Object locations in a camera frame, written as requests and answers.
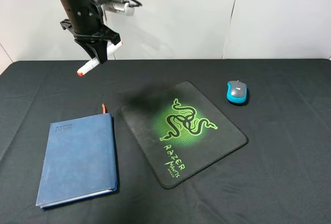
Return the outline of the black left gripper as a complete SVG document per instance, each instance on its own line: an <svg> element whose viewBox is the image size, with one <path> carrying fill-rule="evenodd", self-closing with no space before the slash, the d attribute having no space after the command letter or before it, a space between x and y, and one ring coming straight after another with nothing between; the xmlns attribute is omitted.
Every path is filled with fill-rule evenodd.
<svg viewBox="0 0 331 224"><path fill-rule="evenodd" d="M117 45L120 42L119 33L102 25L100 30L92 34L78 34L74 31L70 20L65 19L60 22L63 30L68 30L74 36L74 41L82 47L91 58L96 58L103 64L108 60L107 44L108 42Z"/></svg>

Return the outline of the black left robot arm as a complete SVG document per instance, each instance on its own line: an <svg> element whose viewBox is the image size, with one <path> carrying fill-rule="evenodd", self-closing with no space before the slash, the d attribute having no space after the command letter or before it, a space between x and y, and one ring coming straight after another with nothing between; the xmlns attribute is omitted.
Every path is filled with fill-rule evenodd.
<svg viewBox="0 0 331 224"><path fill-rule="evenodd" d="M96 58L101 64L105 63L108 60L108 42L117 45L121 38L119 33L104 24L100 4L95 0L60 1L68 17L61 21L62 29L72 33L74 41L91 58Z"/></svg>

